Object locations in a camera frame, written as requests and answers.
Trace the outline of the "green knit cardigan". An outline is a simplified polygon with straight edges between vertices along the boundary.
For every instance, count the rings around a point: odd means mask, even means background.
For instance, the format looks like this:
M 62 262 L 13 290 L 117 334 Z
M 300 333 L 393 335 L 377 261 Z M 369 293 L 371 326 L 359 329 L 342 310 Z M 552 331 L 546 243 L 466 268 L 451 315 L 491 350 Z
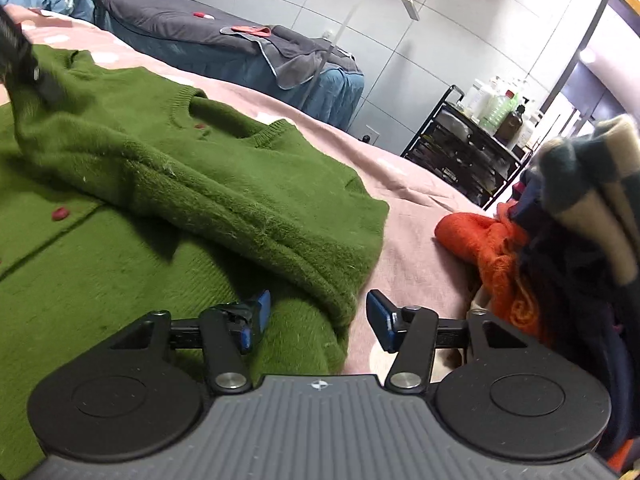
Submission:
M 1 110 L 2 474 L 40 461 L 35 385 L 152 310 L 270 292 L 250 377 L 338 373 L 388 211 L 356 171 L 143 67 L 35 54 L 62 94 L 10 80 Z

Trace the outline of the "pink reindeer bed blanket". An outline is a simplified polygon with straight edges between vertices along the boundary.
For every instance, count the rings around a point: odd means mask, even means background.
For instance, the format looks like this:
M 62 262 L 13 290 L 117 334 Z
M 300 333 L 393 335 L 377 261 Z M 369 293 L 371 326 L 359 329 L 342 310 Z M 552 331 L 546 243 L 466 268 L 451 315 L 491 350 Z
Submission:
M 425 304 L 441 314 L 454 316 L 462 310 L 463 268 L 436 243 L 434 229 L 446 214 L 469 211 L 471 206 L 446 184 L 394 155 L 365 148 L 346 134 L 303 118 L 254 92 L 183 75 L 134 53 L 92 26 L 20 6 L 10 6 L 9 14 L 24 27 L 36 47 L 87 51 L 96 64 L 108 70 L 143 67 L 178 84 L 200 89 L 209 99 L 265 124 L 281 119 L 289 122 L 316 150 L 355 170 L 368 194 L 388 207 L 380 256 L 362 288 L 378 287 L 396 300 Z M 373 338 L 363 322 L 361 290 L 341 369 L 348 372 L 370 370 L 374 361 Z

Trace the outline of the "orange knit garment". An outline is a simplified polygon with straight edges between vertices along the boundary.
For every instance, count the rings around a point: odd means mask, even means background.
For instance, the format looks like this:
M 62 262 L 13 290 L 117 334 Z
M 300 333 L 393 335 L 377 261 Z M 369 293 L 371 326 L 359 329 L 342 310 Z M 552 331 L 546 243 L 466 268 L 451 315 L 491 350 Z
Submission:
M 510 219 L 513 205 L 499 204 L 492 218 L 472 212 L 448 214 L 438 222 L 435 237 L 455 256 L 477 266 L 494 315 L 550 346 L 538 301 L 518 270 L 518 255 L 529 235 Z

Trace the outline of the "massage bed with grey cover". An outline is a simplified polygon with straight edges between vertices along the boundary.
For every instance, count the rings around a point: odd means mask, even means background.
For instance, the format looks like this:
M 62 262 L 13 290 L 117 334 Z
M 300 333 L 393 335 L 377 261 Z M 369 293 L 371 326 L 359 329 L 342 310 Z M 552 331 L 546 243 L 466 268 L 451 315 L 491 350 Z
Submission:
M 215 19 L 196 18 L 193 12 Z M 363 73 L 335 67 L 282 90 L 256 44 L 220 33 L 226 26 L 256 24 L 195 0 L 96 0 L 94 20 L 134 50 L 178 70 L 265 93 L 342 130 L 364 89 Z

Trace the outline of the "dark navy garment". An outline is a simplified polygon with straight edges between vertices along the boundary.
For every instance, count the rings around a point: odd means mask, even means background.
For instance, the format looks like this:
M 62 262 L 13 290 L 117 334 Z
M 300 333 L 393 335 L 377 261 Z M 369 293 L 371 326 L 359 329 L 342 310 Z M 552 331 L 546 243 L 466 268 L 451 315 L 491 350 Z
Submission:
M 541 203 L 542 180 L 526 169 L 514 185 L 509 218 L 529 242 L 518 270 L 540 309 L 551 349 L 597 378 L 612 413 L 598 453 L 609 460 L 639 435 L 639 357 L 627 330 L 628 298 L 600 248 L 556 222 Z

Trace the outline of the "small red white object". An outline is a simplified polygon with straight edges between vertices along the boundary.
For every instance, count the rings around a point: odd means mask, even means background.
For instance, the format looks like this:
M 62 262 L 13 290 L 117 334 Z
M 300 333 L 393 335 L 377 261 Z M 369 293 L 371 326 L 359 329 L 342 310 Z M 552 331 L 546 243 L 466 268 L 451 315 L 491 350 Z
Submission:
M 193 12 L 193 16 L 196 18 L 205 18 L 206 20 L 214 20 L 215 17 L 213 15 L 204 13 L 204 12 Z

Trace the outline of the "black trolley cart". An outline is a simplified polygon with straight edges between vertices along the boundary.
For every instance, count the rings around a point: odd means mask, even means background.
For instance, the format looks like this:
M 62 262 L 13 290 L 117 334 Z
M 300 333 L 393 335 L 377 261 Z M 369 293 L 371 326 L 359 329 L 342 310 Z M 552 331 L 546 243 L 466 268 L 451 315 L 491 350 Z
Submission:
M 431 171 L 470 202 L 488 209 L 530 162 L 528 148 L 508 148 L 463 113 L 463 91 L 452 84 L 400 156 Z

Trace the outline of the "brown glass bottle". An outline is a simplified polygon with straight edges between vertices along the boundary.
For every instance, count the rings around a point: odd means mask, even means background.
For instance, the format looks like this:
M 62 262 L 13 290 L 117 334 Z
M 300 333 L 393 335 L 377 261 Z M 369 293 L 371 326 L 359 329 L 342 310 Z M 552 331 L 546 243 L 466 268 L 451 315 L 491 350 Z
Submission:
M 495 138 L 500 143 L 508 146 L 515 139 L 518 130 L 521 129 L 524 112 L 525 106 L 520 104 L 506 114 L 506 117 L 503 119 L 495 134 Z

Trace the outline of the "checkered plaid scarf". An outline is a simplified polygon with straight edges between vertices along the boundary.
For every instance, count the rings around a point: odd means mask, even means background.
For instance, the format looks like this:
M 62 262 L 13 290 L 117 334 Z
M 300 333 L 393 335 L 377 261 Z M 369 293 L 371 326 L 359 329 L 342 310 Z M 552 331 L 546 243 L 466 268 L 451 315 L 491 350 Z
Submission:
M 617 284 L 639 278 L 639 131 L 623 114 L 590 136 L 555 138 L 535 157 L 542 208 L 596 244 Z

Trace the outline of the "clear plastic bottles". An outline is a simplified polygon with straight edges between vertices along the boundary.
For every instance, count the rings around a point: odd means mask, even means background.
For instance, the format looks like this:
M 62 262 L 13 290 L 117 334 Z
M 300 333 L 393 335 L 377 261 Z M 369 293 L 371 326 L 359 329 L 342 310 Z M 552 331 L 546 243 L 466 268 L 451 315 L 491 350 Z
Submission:
M 520 105 L 524 107 L 524 118 L 538 112 L 533 87 L 523 78 L 498 75 L 475 79 L 458 103 L 467 118 L 490 134 L 495 134 L 506 115 Z

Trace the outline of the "red cloth on bed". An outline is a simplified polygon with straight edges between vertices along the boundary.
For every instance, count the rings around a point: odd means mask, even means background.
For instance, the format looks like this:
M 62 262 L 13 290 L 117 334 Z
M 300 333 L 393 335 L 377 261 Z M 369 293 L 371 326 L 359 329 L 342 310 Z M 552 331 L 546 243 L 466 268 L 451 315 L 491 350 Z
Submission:
M 232 32 L 240 32 L 241 34 L 252 35 L 259 38 L 268 38 L 271 36 L 272 31 L 267 26 L 246 26 L 246 25 L 234 25 L 231 27 Z

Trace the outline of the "grey towel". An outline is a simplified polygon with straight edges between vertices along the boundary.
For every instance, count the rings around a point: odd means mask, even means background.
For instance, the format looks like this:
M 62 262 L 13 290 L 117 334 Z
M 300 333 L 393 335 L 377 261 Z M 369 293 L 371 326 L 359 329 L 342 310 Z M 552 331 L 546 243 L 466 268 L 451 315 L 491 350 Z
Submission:
M 243 38 L 256 44 L 282 90 L 291 90 L 311 81 L 317 70 L 324 72 L 338 67 L 348 74 L 361 74 L 355 59 L 350 54 L 337 50 L 328 53 L 331 45 L 322 38 L 308 38 L 284 26 L 270 28 L 268 38 L 232 32 L 226 26 L 221 35 Z

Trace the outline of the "white floor lamp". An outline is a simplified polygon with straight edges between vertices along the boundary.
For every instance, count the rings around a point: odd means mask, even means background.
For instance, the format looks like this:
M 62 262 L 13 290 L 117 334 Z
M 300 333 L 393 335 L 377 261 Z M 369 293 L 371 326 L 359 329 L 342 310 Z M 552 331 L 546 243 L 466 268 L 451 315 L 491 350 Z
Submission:
M 305 0 L 294 29 L 309 37 L 328 34 L 352 54 L 363 73 L 366 98 L 414 17 L 418 0 Z

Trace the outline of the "wall socket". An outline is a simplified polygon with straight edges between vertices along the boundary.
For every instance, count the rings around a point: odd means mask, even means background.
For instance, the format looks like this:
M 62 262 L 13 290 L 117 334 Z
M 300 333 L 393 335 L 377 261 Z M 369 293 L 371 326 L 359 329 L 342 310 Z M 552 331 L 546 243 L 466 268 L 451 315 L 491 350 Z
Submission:
M 360 141 L 363 143 L 367 143 L 370 145 L 375 145 L 380 138 L 380 133 L 375 128 L 370 127 L 369 125 L 365 125 L 363 129 L 363 133 L 360 136 Z

